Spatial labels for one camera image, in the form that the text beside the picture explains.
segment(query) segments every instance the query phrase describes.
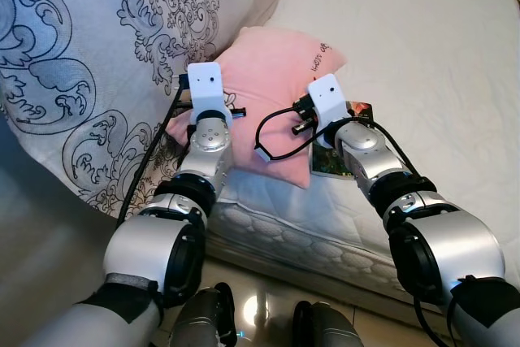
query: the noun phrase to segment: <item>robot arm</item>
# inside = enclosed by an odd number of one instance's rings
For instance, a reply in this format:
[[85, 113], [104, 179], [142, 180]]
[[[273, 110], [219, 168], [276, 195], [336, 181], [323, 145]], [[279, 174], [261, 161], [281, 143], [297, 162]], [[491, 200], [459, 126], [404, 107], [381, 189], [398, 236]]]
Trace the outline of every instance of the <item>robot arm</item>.
[[[332, 75], [311, 83], [309, 93], [322, 128], [349, 117]], [[383, 219], [402, 286], [417, 305], [437, 305], [467, 345], [518, 345], [520, 293], [504, 280], [504, 259], [492, 232], [440, 196], [386, 146], [381, 132], [359, 121], [330, 126], [320, 143], [336, 149]]]
[[[188, 78], [196, 128], [180, 170], [110, 239], [103, 286], [24, 345], [147, 346], [163, 310], [184, 304], [197, 291], [207, 218], [232, 165], [232, 116], [217, 63], [190, 64]], [[218, 285], [203, 292], [184, 306], [171, 345], [234, 345], [229, 292]]]

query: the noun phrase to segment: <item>book cover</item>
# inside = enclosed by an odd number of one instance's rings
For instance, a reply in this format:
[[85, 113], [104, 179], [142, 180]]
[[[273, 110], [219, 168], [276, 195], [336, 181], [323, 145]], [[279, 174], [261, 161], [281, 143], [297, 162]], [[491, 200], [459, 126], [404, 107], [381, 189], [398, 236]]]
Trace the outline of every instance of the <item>book cover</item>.
[[[372, 105], [363, 102], [346, 102], [347, 111], [351, 116], [374, 119]], [[343, 160], [334, 149], [323, 148], [317, 141], [310, 147], [310, 172], [313, 175], [329, 176], [332, 178], [353, 180], [352, 172], [348, 171]]]

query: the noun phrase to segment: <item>wire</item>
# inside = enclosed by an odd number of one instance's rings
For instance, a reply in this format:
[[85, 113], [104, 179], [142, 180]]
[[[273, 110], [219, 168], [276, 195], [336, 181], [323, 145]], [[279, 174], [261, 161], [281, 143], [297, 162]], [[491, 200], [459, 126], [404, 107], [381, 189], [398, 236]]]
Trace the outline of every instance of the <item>wire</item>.
[[422, 329], [430, 337], [430, 339], [439, 347], [449, 347], [431, 330], [430, 326], [428, 325], [428, 322], [424, 318], [423, 308], [421, 308], [421, 302], [417, 297], [414, 297], [414, 309], [415, 315], [417, 316], [417, 320], [419, 320]]
[[297, 154], [298, 152], [300, 152], [301, 150], [303, 150], [310, 143], [312, 143], [313, 141], [318, 139], [318, 137], [320, 137], [322, 134], [324, 134], [332, 125], [333, 126], [337, 126], [337, 125], [343, 126], [343, 125], [348, 124], [349, 122], [353, 121], [353, 122], [359, 122], [360, 124], [369, 125], [373, 128], [376, 128], [377, 130], [379, 130], [388, 139], [388, 141], [393, 146], [393, 148], [396, 150], [396, 152], [399, 154], [403, 163], [410, 170], [410, 172], [413, 175], [419, 176], [417, 170], [415, 169], [414, 165], [412, 164], [412, 162], [410, 161], [408, 156], [406, 156], [403, 149], [399, 146], [399, 144], [397, 144], [397, 141], [395, 141], [395, 139], [390, 135], [390, 133], [385, 128], [383, 128], [381, 125], [376, 123], [375, 121], [372, 121], [370, 119], [361, 118], [361, 117], [350, 117], [350, 118], [340, 119], [339, 121], [330, 123], [328, 126], [321, 129], [319, 132], [316, 132], [309, 140], [307, 140], [306, 142], [304, 142], [303, 144], [301, 144], [300, 146], [298, 146], [296, 149], [292, 150], [291, 152], [282, 154], [280, 156], [272, 156], [267, 151], [267, 149], [260, 143], [260, 132], [262, 131], [262, 128], [266, 124], [267, 121], [269, 121], [270, 119], [272, 119], [278, 115], [282, 115], [284, 113], [289, 113], [290, 111], [295, 111], [295, 110], [292, 107], [288, 107], [287, 109], [275, 111], [274, 113], [271, 113], [266, 118], [264, 118], [257, 127], [257, 131], [254, 136], [255, 145], [257, 147], [261, 147], [264, 150], [264, 152], [266, 152], [268, 154], [270, 160], [276, 161], [276, 160], [284, 160], [285, 158], [290, 158], [291, 156], [293, 156], [293, 155]]
[[262, 122], [260, 122], [260, 124], [258, 125], [257, 131], [254, 135], [255, 145], [260, 145], [260, 132], [262, 131], [263, 125], [265, 125], [268, 120], [275, 118], [278, 115], [290, 113], [291, 111], [294, 111], [294, 109], [292, 107], [288, 107], [287, 109], [282, 109], [282, 110], [275, 111], [274, 113], [270, 113], [266, 118], [264, 118], [262, 120]]
[[186, 145], [184, 146], [184, 148], [180, 152], [179, 158], [177, 159], [177, 170], [182, 165], [182, 162], [184, 161], [184, 158], [188, 155], [189, 145], [190, 145], [190, 141], [188, 139], [188, 141], [186, 141]]
[[397, 144], [397, 141], [390, 135], [390, 133], [385, 128], [383, 128], [377, 122], [372, 121], [371, 119], [361, 118], [361, 117], [353, 117], [353, 120], [355, 122], [359, 122], [360, 124], [370, 125], [370, 126], [376, 128], [377, 130], [379, 130], [380, 132], [382, 132], [382, 134], [388, 139], [388, 141], [390, 141], [390, 144], [392, 144], [393, 148], [399, 154], [399, 156], [401, 157], [403, 163], [410, 170], [410, 172], [412, 174], [414, 174], [414, 175], [419, 176], [419, 174], [418, 174], [417, 170], [415, 169], [414, 165], [412, 164], [412, 162], [410, 161], [408, 156], [406, 156], [405, 151], [401, 149], [399, 144]]
[[177, 93], [173, 98], [173, 102], [171, 103], [170, 109], [168, 109], [168, 112], [164, 117], [161, 126], [159, 126], [158, 131], [155, 133], [154, 139], [150, 143], [145, 153], [145, 156], [143, 156], [143, 159], [141, 160], [141, 163], [139, 164], [139, 167], [137, 168], [137, 171], [132, 178], [132, 183], [130, 183], [130, 186], [128, 187], [127, 194], [124, 196], [123, 205], [121, 205], [121, 209], [119, 210], [119, 215], [117, 217], [117, 222], [115, 223], [115, 229], [119, 228], [121, 224], [124, 223], [124, 220], [128, 212], [128, 208], [130, 207], [130, 202], [132, 201], [133, 194], [136, 192], [137, 185], [139, 184], [139, 180], [141, 180], [141, 177], [145, 172], [146, 166], [148, 165], [148, 161], [150, 160], [150, 157], [152, 156], [155, 147], [161, 140], [161, 137], [163, 136], [164, 131], [166, 130], [168, 121], [173, 116], [173, 113], [177, 108], [177, 103], [180, 99], [180, 95], [182, 94], [183, 89], [184, 86], [181, 83], [179, 83], [179, 89], [177, 89]]
[[449, 303], [448, 312], [446, 314], [446, 326], [448, 327], [449, 335], [452, 337], [453, 346], [457, 347], [457, 342], [453, 335], [453, 313], [455, 312], [455, 306], [457, 306], [457, 300], [455, 297], [452, 297], [452, 301]]

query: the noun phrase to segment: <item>pillow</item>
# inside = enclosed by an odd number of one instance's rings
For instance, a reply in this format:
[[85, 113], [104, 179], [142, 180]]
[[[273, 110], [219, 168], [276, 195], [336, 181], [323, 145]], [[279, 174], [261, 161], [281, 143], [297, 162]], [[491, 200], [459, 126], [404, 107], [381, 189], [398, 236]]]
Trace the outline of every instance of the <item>pillow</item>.
[[[262, 119], [290, 107], [315, 79], [334, 73], [345, 58], [307, 34], [281, 28], [243, 28], [233, 45], [216, 60], [220, 64], [226, 104], [245, 107], [247, 116], [233, 120], [232, 149], [235, 167], [271, 176], [306, 189], [310, 173], [308, 150], [291, 158], [266, 163], [254, 151], [254, 134]], [[167, 132], [185, 145], [189, 111], [170, 120]], [[285, 154], [309, 136], [294, 136], [296, 113], [275, 117], [263, 127], [260, 141], [273, 154]]]

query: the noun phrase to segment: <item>bed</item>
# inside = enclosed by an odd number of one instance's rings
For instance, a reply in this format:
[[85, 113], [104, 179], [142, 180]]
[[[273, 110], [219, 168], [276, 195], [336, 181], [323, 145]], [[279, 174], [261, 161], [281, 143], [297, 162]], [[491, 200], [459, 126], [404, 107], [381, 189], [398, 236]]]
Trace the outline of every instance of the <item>bed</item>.
[[[494, 231], [520, 287], [518, 17], [515, 0], [280, 0], [266, 25], [347, 56], [336, 74], [344, 95], [371, 103], [440, 193]], [[210, 254], [412, 321], [381, 220], [355, 182], [312, 176], [303, 190], [235, 171], [220, 202]]]

